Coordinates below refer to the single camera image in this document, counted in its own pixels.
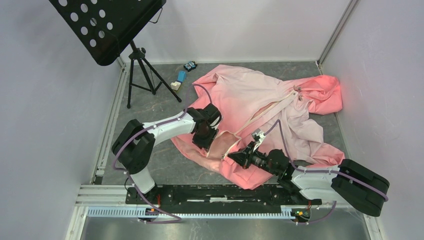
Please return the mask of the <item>pink zip-up jacket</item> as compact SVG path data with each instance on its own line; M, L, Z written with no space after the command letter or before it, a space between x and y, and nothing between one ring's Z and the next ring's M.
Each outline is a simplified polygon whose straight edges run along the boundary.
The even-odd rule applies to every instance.
M325 143L323 128L310 114L326 115L342 107L341 86L330 75L282 81L262 72L239 66L219 65L196 83L198 99L192 104L202 109L214 104L222 115L218 134L209 150L192 143L192 136L172 138L186 158L221 174L243 189L254 189L271 178L271 174L251 166L243 169L228 157L245 148L252 133L266 133L259 150L268 153L281 149L292 160L304 160L313 167L338 165L345 154Z

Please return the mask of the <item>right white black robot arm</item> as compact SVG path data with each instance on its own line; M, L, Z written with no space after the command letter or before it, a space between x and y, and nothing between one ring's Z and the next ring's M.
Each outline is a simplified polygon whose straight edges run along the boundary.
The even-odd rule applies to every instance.
M347 203L359 212L379 217L388 201L389 181L351 159L341 164L308 168L294 164L282 149L260 152L251 142L243 149L228 154L243 169L257 167L276 176L295 204L310 200Z

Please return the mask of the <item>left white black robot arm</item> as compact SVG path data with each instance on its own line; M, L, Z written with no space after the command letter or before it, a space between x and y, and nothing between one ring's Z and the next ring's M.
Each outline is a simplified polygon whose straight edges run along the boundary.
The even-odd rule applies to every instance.
M161 121L140 123L137 119L130 120L111 150L134 183L139 199L145 204L151 204L157 198L156 183L147 168L155 146L188 134L196 147L207 151L218 134L218 125L222 119L218 108L210 103L204 108L189 107Z

